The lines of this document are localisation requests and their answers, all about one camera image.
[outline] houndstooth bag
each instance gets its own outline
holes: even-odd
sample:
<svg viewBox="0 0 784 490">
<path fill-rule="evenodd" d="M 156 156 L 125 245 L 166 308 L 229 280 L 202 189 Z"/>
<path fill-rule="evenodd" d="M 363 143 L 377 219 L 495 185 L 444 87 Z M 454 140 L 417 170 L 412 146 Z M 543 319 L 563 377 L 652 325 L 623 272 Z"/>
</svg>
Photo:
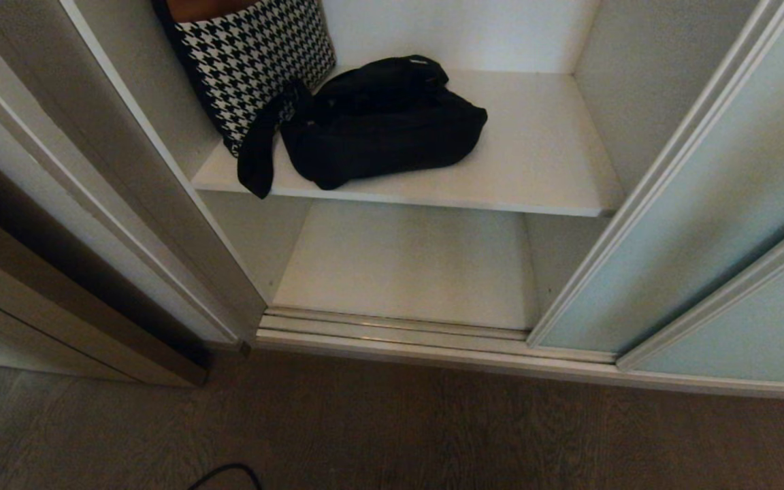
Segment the houndstooth bag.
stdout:
<svg viewBox="0 0 784 490">
<path fill-rule="evenodd" d="M 335 66 L 317 0 L 259 0 L 195 22 L 175 22 L 166 0 L 153 3 L 193 89 L 235 158 L 258 115 L 287 84 L 301 80 L 313 89 Z M 279 111 L 274 124 L 291 117 L 292 103 Z"/>
</svg>

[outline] black backpack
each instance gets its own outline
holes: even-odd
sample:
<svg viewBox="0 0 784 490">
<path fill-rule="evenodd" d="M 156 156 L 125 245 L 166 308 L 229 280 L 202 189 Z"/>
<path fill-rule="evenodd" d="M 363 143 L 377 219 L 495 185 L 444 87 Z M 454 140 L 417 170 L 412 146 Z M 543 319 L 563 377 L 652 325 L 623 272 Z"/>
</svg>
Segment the black backpack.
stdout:
<svg viewBox="0 0 784 490">
<path fill-rule="evenodd" d="M 292 114 L 280 132 L 293 167 L 320 189 L 457 163 L 474 149 L 488 115 L 449 92 L 447 82 L 441 65 L 417 55 L 347 71 L 315 96 L 294 80 L 244 137 L 238 180 L 260 198 L 270 192 L 281 114 Z"/>
</svg>

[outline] brown item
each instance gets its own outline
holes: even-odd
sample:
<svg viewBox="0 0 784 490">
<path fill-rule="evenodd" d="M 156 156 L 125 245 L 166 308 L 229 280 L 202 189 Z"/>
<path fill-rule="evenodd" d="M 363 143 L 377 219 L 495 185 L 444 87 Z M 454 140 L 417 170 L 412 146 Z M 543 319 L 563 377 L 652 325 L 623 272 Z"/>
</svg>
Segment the brown item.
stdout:
<svg viewBox="0 0 784 490">
<path fill-rule="evenodd" d="M 175 22 L 218 18 L 248 8 L 259 0 L 166 0 Z"/>
</svg>

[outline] white shelf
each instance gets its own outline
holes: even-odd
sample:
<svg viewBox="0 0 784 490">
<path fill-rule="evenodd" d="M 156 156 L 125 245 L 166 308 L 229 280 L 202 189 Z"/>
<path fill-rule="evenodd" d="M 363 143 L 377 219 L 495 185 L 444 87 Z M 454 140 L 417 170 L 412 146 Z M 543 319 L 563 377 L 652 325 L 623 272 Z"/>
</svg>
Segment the white shelf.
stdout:
<svg viewBox="0 0 784 490">
<path fill-rule="evenodd" d="M 314 201 L 275 307 L 531 329 L 522 214 Z"/>
<path fill-rule="evenodd" d="M 525 213 L 612 214 L 623 191 L 570 75 L 448 71 L 449 89 L 489 112 L 476 149 L 452 167 L 354 180 L 333 191 L 303 179 L 277 137 L 273 195 Z M 196 189 L 247 192 L 220 143 Z"/>
</svg>

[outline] wooden floor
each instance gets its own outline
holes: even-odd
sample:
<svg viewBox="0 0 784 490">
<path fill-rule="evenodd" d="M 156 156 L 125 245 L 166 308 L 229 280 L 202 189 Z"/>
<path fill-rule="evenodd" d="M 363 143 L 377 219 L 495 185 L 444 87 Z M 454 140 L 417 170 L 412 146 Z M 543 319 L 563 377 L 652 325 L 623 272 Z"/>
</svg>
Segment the wooden floor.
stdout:
<svg viewBox="0 0 784 490">
<path fill-rule="evenodd" d="M 231 461 L 267 490 L 784 490 L 784 401 L 270 351 L 200 390 L 0 368 L 0 488 L 179 490 Z"/>
</svg>

